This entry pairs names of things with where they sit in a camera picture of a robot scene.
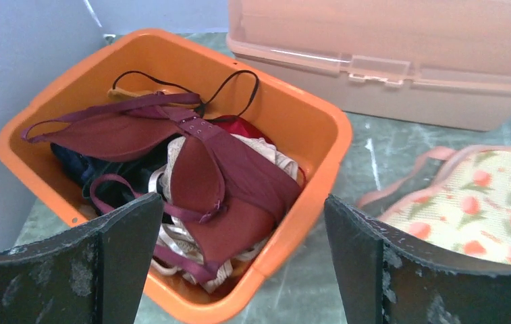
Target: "floor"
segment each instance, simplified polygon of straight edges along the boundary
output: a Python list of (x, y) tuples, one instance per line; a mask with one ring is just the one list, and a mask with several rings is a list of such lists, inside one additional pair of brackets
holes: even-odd
[[(185, 37), (232, 55), (225, 46), (225, 34)], [(347, 116), (354, 128), (354, 140), (333, 193), (349, 202), (404, 177), (416, 156), (434, 146), (461, 149), (470, 144), (511, 145), (511, 120), (492, 132), (478, 133), (351, 113)], [(47, 238), (67, 228), (37, 201), (16, 245)], [(179, 322), (143, 296), (135, 323)], [(251, 303), (228, 323), (346, 323), (323, 220)]]

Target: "orange basket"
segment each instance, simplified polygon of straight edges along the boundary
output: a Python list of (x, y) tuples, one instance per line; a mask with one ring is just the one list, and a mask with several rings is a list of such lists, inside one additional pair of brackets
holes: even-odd
[[(31, 145), (20, 132), (33, 123), (110, 100), (107, 91), (122, 72), (140, 70), (181, 84), (209, 98), (231, 73), (252, 70), (261, 86), (242, 116), (272, 138), (278, 149), (295, 159), (308, 183), (299, 199), (244, 275), (229, 280), (212, 294), (178, 276), (163, 277), (151, 269), (144, 293), (177, 320), (220, 323), (237, 315), (262, 283), (271, 277), (305, 239), (321, 215), (339, 164), (352, 139), (350, 122), (337, 107), (272, 76), (251, 69), (216, 51), (162, 30), (139, 30), (87, 57), (56, 79), (14, 117), (0, 133), (0, 160), (69, 226), (87, 219), (79, 187), (61, 170), (47, 143)], [(147, 78), (129, 75), (120, 86), (157, 90)], [(232, 80), (209, 106), (207, 117), (238, 113), (253, 87), (252, 77)], [(35, 133), (62, 125), (41, 125)]]

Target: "lid latch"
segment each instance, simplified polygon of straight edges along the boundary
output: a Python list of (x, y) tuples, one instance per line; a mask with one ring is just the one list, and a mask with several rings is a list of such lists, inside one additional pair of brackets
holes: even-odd
[(400, 88), (408, 77), (410, 66), (409, 61), (354, 55), (349, 63), (348, 78), (353, 82), (372, 80), (391, 88)]

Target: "maroon strap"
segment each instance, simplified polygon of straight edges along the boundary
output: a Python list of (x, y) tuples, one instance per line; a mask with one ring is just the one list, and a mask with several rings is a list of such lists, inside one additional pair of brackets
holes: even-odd
[[(111, 211), (114, 210), (114, 207), (103, 202), (96, 196), (97, 188), (106, 181), (115, 181), (127, 186), (135, 198), (142, 196), (141, 193), (136, 192), (130, 185), (130, 183), (128, 183), (128, 181), (121, 177), (120, 175), (114, 173), (103, 174), (97, 179), (95, 179), (90, 185), (90, 199), (92, 199), (92, 202), (102, 213), (110, 213)], [(188, 209), (179, 208), (167, 202), (164, 203), (164, 212), (166, 212), (168, 215), (177, 217), (182, 221), (194, 221), (197, 223), (208, 222), (213, 216), (218, 214), (218, 212), (220, 212), (221, 210), (223, 210), (223, 205), (221, 204), (221, 201), (218, 201), (214, 208), (207, 213), (198, 213), (197, 211), (190, 211)]]
[(66, 130), (66, 128), (62, 130), (58, 130), (56, 132), (41, 134), (38, 136), (33, 136), (32, 138), (28, 137), (28, 133), (31, 129), (37, 127), (38, 125), (51, 123), (51, 122), (61, 122), (61, 123), (74, 123), (79, 122), (81, 120), (94, 117), (97, 115), (102, 115), (105, 113), (122, 113), (135, 109), (139, 109), (142, 107), (150, 107), (157, 105), (167, 105), (170, 103), (183, 104), (183, 105), (193, 105), (201, 103), (199, 94), (196, 93), (174, 93), (174, 94), (163, 94), (162, 92), (156, 92), (153, 94), (147, 94), (145, 96), (141, 96), (129, 101), (122, 101), (119, 103), (107, 103), (104, 105), (97, 105), (86, 108), (82, 111), (75, 111), (73, 113), (69, 113), (63, 115), (58, 118), (48, 119), (45, 121), (40, 121), (36, 124), (31, 125), (30, 127), (24, 129), (21, 132), (21, 138), (29, 143), (37, 143), (43, 142), (47, 140), (48, 134), (54, 134), (57, 132), (62, 132)]
[(185, 272), (193, 275), (194, 279), (200, 284), (205, 284), (215, 279), (219, 270), (217, 263), (206, 262), (204, 265), (201, 265), (161, 245), (156, 245), (154, 248), (154, 257), (183, 269)]

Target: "wall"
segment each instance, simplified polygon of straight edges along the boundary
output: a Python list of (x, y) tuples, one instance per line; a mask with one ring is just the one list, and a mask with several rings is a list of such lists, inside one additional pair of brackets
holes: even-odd
[(227, 32), (227, 0), (89, 0), (103, 30), (127, 34), (141, 28), (169, 32)]
[[(50, 81), (103, 44), (83, 0), (0, 0), (0, 129)], [(0, 251), (15, 242), (33, 195), (0, 163)]]

